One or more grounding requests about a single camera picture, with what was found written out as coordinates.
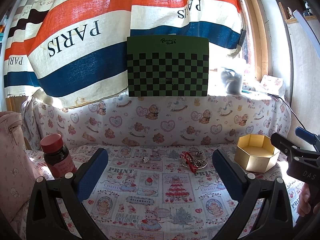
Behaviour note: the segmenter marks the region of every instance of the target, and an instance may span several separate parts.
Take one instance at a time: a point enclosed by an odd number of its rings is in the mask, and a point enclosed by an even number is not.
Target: octagonal box
[[[276,165],[279,153],[268,136],[248,134],[238,140],[235,161],[246,171],[264,173]]]

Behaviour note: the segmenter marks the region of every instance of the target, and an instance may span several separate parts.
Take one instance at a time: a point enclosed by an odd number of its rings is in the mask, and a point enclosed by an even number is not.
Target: hand
[[[297,209],[298,214],[302,217],[304,217],[306,214],[309,214],[311,211],[311,206],[308,203],[309,200],[310,200],[310,189],[309,189],[309,185],[307,183],[305,183],[302,186],[302,190],[299,195],[299,204],[298,204],[298,209]],[[320,210],[320,203],[318,203],[314,207],[313,213],[317,214],[319,210]]]

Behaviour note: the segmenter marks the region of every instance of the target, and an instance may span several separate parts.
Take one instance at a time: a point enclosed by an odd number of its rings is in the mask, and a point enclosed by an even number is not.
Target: blue stripe
[[[39,83],[47,95],[63,97],[126,71],[126,55],[127,42],[117,43],[57,69],[40,78]]]
[[[3,81],[5,88],[11,86],[40,87],[36,74],[28,71],[8,72],[3,76]]]
[[[190,22],[178,28],[167,25],[158,26],[148,30],[131,30],[131,36],[172,34],[208,38],[210,43],[227,49],[236,49],[240,34],[224,25],[209,22]]]

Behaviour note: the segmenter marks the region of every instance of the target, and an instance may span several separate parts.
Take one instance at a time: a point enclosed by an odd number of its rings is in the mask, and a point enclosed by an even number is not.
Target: cardboard box
[[[276,165],[279,153],[268,136],[248,134],[238,140],[235,161],[246,171],[264,173]]]

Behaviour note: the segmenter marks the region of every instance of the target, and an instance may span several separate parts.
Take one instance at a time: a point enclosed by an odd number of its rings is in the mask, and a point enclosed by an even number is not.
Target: cable
[[[291,109],[291,107],[289,106],[289,104],[288,104],[286,101],[284,101],[280,96],[277,96],[277,95],[274,95],[274,94],[269,94],[269,93],[267,93],[267,95],[270,96],[270,97],[273,97],[273,98],[281,99],[281,101],[284,102],[284,103],[289,107],[291,113],[293,113],[293,115],[297,118],[297,120],[298,120],[298,122],[301,124],[302,128],[303,128],[304,130],[306,130],[306,128],[304,127],[304,125],[302,124],[302,122],[300,122],[299,118],[297,117],[297,115],[294,113],[294,111]]]

